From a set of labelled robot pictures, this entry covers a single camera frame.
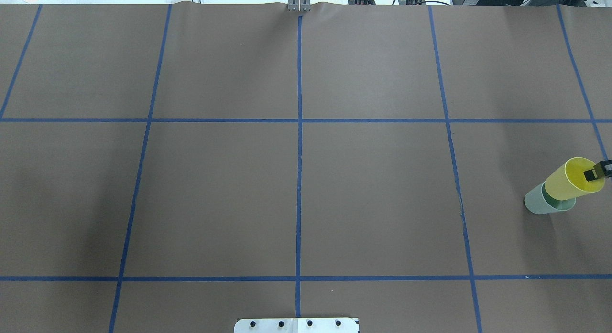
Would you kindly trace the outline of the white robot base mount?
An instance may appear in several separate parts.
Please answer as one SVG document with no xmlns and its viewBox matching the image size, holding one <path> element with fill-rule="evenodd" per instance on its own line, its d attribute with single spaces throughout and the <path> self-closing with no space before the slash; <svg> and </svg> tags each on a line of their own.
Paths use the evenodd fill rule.
<svg viewBox="0 0 612 333">
<path fill-rule="evenodd" d="M 234 333 L 360 333 L 358 318 L 245 318 L 236 322 Z"/>
</svg>

